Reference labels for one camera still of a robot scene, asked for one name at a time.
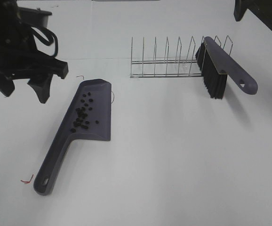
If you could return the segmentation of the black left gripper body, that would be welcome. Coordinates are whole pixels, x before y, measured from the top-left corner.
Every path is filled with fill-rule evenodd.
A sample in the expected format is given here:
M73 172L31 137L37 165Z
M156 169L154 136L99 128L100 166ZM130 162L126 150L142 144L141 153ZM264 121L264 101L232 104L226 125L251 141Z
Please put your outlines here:
M45 74L37 64L36 40L46 46L54 43L54 33L21 20L17 1L0 0L0 92L8 97L14 81Z

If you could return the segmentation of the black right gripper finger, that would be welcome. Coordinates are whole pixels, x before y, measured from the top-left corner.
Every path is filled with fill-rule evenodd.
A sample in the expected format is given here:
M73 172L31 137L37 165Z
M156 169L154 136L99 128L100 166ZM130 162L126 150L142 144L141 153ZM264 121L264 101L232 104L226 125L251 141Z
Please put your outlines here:
M236 22L239 22L243 18L246 10L247 10L246 0L235 0L233 15Z

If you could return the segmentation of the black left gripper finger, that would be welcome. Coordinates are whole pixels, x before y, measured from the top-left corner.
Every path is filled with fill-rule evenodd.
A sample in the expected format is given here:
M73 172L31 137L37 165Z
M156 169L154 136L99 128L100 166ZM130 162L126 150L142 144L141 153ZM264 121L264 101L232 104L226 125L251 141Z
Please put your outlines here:
M53 56L49 56L41 51L36 52L37 64L40 69L46 70L57 75L61 79L65 79L68 74L68 63L60 61Z
M35 91L42 104L45 104L50 97L52 77L53 74L38 75L28 81L28 85Z

